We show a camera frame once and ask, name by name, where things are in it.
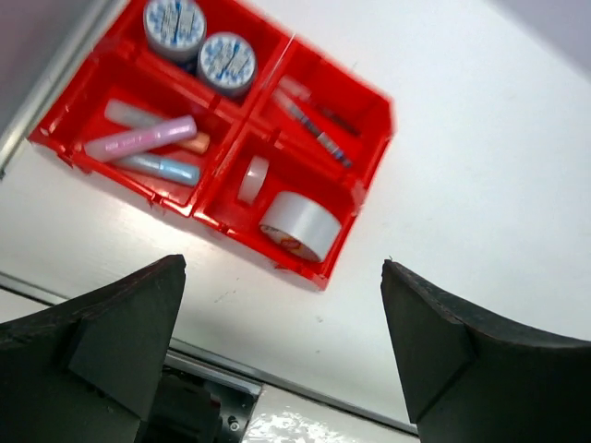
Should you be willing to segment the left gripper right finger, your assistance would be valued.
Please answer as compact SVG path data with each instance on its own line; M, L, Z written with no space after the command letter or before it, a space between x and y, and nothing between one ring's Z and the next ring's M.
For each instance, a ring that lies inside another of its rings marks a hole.
M589 441L589 341L500 316L391 260L381 277L420 441Z

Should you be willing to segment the purple glue stick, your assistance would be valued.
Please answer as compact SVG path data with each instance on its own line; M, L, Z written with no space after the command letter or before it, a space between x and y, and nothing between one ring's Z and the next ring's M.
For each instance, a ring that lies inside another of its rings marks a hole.
M98 162L110 162L190 139L197 133L194 119L187 115L94 139L84 144L84 151Z

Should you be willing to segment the orange glue stick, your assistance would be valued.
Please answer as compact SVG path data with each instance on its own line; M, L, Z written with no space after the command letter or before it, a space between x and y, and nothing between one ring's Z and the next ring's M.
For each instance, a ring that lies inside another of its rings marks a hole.
M104 117L112 123L129 128L154 126L165 121L164 118L157 114L149 113L117 99L108 101L105 106ZM199 131L195 137L177 142L176 145L201 155L208 150L210 143L210 136Z

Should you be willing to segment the large clear tape roll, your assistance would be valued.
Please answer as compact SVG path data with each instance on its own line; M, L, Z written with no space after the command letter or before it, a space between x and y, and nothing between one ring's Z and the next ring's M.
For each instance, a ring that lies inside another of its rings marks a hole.
M292 255L320 263L329 255L342 225L316 201L282 191L267 208L259 229Z

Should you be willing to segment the blue glue stick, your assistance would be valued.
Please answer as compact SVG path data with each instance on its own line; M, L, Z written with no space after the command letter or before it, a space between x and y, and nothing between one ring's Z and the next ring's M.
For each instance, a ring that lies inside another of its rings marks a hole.
M131 155L115 161L114 165L184 186L195 186L200 179L198 166L154 154Z

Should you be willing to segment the red gel pen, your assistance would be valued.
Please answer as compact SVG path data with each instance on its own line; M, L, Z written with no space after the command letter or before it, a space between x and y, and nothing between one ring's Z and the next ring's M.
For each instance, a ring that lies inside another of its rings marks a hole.
M297 97L300 101L308 103L316 111L329 120L333 121L347 133L355 137L360 135L360 131L354 125L344 119L339 113L335 112L331 107L316 100L312 96L310 89L304 86L302 83L296 81L294 78L283 76L279 80L278 86L290 93L292 96Z

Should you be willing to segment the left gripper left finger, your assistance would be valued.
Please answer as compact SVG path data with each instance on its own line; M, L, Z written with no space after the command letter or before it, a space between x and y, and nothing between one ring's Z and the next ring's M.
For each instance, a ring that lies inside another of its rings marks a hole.
M181 255L1 325L4 442L132 442L186 282Z

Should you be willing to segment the blue gel pen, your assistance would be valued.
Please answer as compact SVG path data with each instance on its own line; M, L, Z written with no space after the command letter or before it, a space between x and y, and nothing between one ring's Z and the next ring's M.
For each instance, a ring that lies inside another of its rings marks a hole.
M350 168L352 166L352 162L342 148L325 131L321 130L285 92L276 89L272 94L272 98L293 120L304 127L344 168Z

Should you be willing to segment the blue white putty jar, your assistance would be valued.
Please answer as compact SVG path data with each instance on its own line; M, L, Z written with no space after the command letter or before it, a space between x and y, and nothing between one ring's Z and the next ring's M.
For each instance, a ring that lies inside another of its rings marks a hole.
M155 53L177 64L198 55L207 20L196 1L148 1L142 17L146 39Z
M237 99L251 88L258 59L250 43L232 32L216 32L199 50L199 78L223 96Z

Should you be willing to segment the small clear tape roll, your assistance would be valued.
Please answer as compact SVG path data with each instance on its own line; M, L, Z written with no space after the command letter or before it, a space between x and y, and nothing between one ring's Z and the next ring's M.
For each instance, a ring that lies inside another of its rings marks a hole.
M237 199L245 204L252 205L262 189L267 172L269 161L260 156L254 156L244 174L237 193Z

